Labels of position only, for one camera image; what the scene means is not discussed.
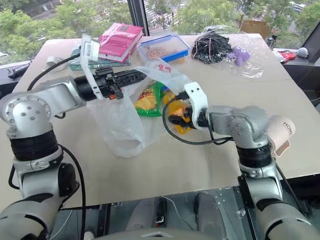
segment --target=purple plush toy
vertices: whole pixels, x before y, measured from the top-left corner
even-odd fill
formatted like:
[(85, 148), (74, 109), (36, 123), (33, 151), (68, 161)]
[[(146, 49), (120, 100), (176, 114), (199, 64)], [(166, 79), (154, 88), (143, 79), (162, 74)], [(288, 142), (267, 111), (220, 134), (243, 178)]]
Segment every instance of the purple plush toy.
[(232, 48), (232, 52), (227, 54), (227, 57), (235, 59), (235, 65), (241, 67), (250, 58), (250, 53), (240, 46), (235, 46)]

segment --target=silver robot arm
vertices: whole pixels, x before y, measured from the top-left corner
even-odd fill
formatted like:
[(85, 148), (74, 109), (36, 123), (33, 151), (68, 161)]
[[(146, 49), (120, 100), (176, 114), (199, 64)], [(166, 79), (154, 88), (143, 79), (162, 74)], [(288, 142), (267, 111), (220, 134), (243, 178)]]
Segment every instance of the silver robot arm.
[(241, 194), (255, 209), (265, 239), (320, 239), (318, 230), (295, 207), (283, 202), (275, 158), (266, 135), (270, 119), (266, 112), (256, 106), (208, 107), (207, 98), (197, 83), (189, 83), (184, 89), (195, 110), (193, 127), (210, 127), (217, 134), (233, 138), (242, 173), (238, 178)]
[[(136, 70), (113, 73), (103, 67), (92, 77), (104, 98), (121, 99), (120, 88), (146, 75)], [(62, 162), (50, 119), (96, 99), (94, 89), (86, 76), (67, 76), (0, 100), (0, 118), (9, 125), (7, 136), (23, 197), (0, 213), (1, 239), (46, 239), (62, 203), (78, 189), (73, 166)]]

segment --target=tape roll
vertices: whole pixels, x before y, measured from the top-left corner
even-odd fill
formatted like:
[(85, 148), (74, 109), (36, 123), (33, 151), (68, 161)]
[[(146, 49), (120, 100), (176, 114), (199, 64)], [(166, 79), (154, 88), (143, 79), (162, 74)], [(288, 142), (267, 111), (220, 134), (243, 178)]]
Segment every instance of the tape roll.
[(289, 138), (296, 132), (295, 124), (287, 117), (274, 115), (269, 121), (266, 135), (276, 157), (280, 157), (290, 147)]

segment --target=black wires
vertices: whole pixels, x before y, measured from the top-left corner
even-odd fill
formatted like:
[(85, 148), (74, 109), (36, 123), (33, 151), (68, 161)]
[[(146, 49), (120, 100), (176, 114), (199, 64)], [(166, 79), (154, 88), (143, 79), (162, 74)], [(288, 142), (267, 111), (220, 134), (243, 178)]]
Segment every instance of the black wires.
[[(85, 227), (86, 227), (86, 188), (85, 188), (84, 174), (82, 172), (81, 166), (80, 166), (77, 158), (75, 157), (75, 155), (73, 155), (73, 153), (69, 149), (67, 149), (65, 146), (63, 146), (61, 144), (59, 144), (59, 146), (73, 160), (73, 162), (76, 166), (76, 169), (79, 173), (80, 184), (81, 184), (81, 195), (82, 195), (82, 207), (81, 207), (82, 208), (82, 218), (81, 218), (81, 234), (80, 234), (81, 238), (80, 239), (83, 240), (84, 236), (85, 236), (85, 230), (86, 230), (85, 229)], [(15, 173), (15, 167), (12, 166), (11, 171), (10, 171), (10, 175), (9, 175), (9, 179), (8, 179), (8, 184), (13, 189), (19, 190), (19, 187), (13, 184), (14, 173)], [(69, 196), (67, 196), (65, 199), (63, 199), (60, 207), (62, 207), (62, 204), (65, 203), (69, 198), (71, 198), (73, 194), (75, 194), (75, 192), (79, 189), (80, 184), (77, 182), (75, 190)]]
[(185, 143), (185, 144), (190, 144), (190, 145), (206, 145), (206, 144), (216, 144), (216, 145), (221, 145), (221, 144), (225, 144), (226, 142), (228, 141), (231, 141), (232, 140), (232, 137), (222, 137), (222, 138), (218, 138), (218, 139), (215, 139), (214, 136), (213, 136), (213, 133), (212, 133), (212, 127), (210, 126), (208, 129), (210, 131), (210, 136), (211, 136), (211, 140), (208, 140), (208, 141), (200, 141), (200, 142), (194, 142), (194, 141), (188, 141), (188, 140), (185, 140), (179, 136), (177, 136), (176, 134), (174, 134), (168, 127), (167, 125), (167, 121), (166, 121), (166, 111), (167, 111), (167, 108), (168, 106), (173, 102), (173, 101), (176, 101), (176, 100), (180, 100), (180, 99), (187, 99), (186, 95), (185, 95), (185, 92), (182, 92), (180, 93), (179, 95), (177, 95), (175, 98), (171, 99), (163, 108), (163, 111), (162, 111), (162, 121), (163, 121), (163, 125), (164, 125), (164, 128), (166, 129), (166, 131), (172, 136), (174, 137), (175, 139)]
[(280, 176), (282, 177), (285, 185), (286, 185), (287, 188), (289, 189), (289, 192), (291, 193), (291, 195), (292, 195), (292, 197), (293, 197), (293, 200), (295, 201), (295, 204), (296, 204), (298, 210), (299, 210), (300, 213), (302, 213), (303, 215), (306, 215), (306, 213), (304, 213), (303, 209), (301, 208), (301, 206), (300, 206), (300, 204), (299, 204), (299, 200), (298, 200), (298, 198), (297, 198), (294, 190), (293, 190), (292, 187), (290, 186), (288, 180), (286, 179), (284, 173), (281, 171), (279, 165), (278, 165), (277, 163), (275, 163), (275, 164), (276, 164), (276, 169), (278, 170)]
[(66, 59), (63, 59), (62, 61), (57, 62), (56, 64), (52, 65), (51, 67), (48, 67), (46, 70), (44, 70), (43, 72), (41, 72), (38, 76), (36, 76), (35, 79), (32, 80), (32, 82), (30, 83), (30, 85), (29, 85), (28, 88), (27, 88), (27, 91), (32, 90), (32, 88), (34, 87), (34, 85), (36, 84), (36, 82), (38, 82), (38, 80), (39, 80), (40, 78), (42, 78), (44, 75), (46, 75), (48, 72), (50, 72), (51, 70), (59, 67), (59, 66), (62, 65), (62, 64), (65, 64), (65, 63), (69, 62), (70, 60), (76, 59), (76, 58), (78, 58), (78, 57), (80, 57), (80, 53), (78, 53), (78, 54), (76, 54), (76, 55), (73, 55), (73, 56), (70, 56), (70, 57), (68, 57), (68, 58), (66, 58)]
[(12, 182), (12, 180), (14, 178), (15, 170), (16, 170), (15, 166), (12, 165), (11, 171), (10, 171), (10, 175), (9, 175), (9, 179), (8, 179), (8, 184), (13, 189), (19, 190), (20, 188), (18, 186), (14, 185), (14, 183)]
[(62, 150), (64, 152), (66, 152), (71, 157), (71, 159), (73, 160), (73, 162), (76, 166), (76, 169), (78, 170), (78, 173), (79, 173), (80, 184), (81, 184), (81, 194), (82, 194), (82, 216), (81, 216), (80, 240), (83, 240), (85, 237), (85, 230), (86, 230), (86, 188), (85, 188), (84, 174), (82, 172), (80, 164), (79, 164), (77, 158), (75, 157), (75, 155), (73, 155), (73, 153), (65, 146), (62, 146), (61, 144), (59, 144), (59, 146), (62, 148)]

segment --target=beige tabletop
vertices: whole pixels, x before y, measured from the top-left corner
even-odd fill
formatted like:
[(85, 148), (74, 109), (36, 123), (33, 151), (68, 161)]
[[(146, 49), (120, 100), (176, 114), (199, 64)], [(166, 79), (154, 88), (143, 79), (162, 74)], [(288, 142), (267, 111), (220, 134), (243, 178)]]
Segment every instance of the beige tabletop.
[[(291, 148), (278, 160), (278, 164), (288, 178), (319, 173), (318, 112), (262, 38), (254, 34), (251, 38), (263, 59), (263, 75), (260, 78), (240, 77), (190, 57), (186, 63), (175, 67), (201, 85), (209, 105), (238, 108), (257, 105), (271, 114), (289, 117), (296, 126), (296, 133), (291, 138)], [(183, 39), (192, 45), (195, 36), (184, 36)], [(66, 58), (79, 43), (79, 39), (48, 40), (14, 91), (25, 91), (33, 78), (44, 69), (49, 56)], [(143, 65), (137, 51), (132, 54), (131, 62), (134, 66)], [(127, 68), (117, 67), (114, 71)], [(81, 71), (67, 68), (47, 74), (40, 82), (82, 74)], [(80, 162), (88, 206), (238, 184), (238, 156), (232, 142), (221, 146), (192, 146), (164, 133), (159, 141), (138, 156), (120, 158), (108, 149), (93, 121), (86, 107), (67, 112), (63, 120), (52, 119), (58, 142), (69, 148)], [(6, 136), (7, 128), (0, 121), (0, 210), (21, 199), (20, 192), (10, 188), (7, 183), (13, 159), (10, 141)], [(184, 137), (205, 140), (196, 130)], [(65, 207), (80, 205), (81, 192), (78, 191), (66, 202)]]

